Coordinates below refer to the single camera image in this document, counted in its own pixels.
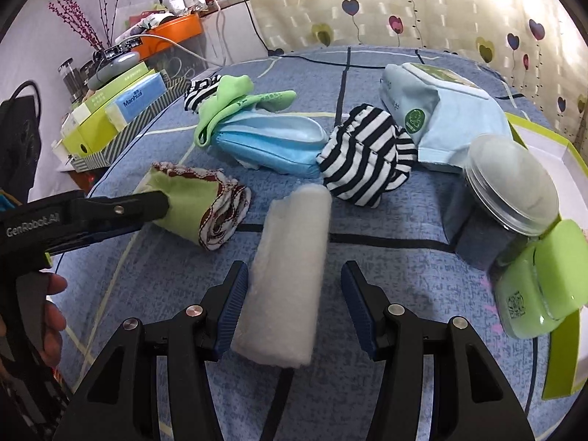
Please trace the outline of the person's left hand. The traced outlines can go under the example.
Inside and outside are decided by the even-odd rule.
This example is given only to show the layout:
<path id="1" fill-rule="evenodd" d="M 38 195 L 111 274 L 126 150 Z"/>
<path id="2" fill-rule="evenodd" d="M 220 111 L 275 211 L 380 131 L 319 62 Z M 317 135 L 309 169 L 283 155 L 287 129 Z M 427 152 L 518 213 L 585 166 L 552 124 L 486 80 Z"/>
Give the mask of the person's left hand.
<path id="1" fill-rule="evenodd" d="M 41 286 L 45 289 L 43 296 L 42 320 L 40 332 L 43 334 L 42 348 L 39 350 L 43 363 L 49 368 L 56 368 L 61 361 L 63 337 L 67 321 L 60 309 L 47 296 L 57 295 L 67 289 L 68 282 L 60 275 L 43 272 Z"/>

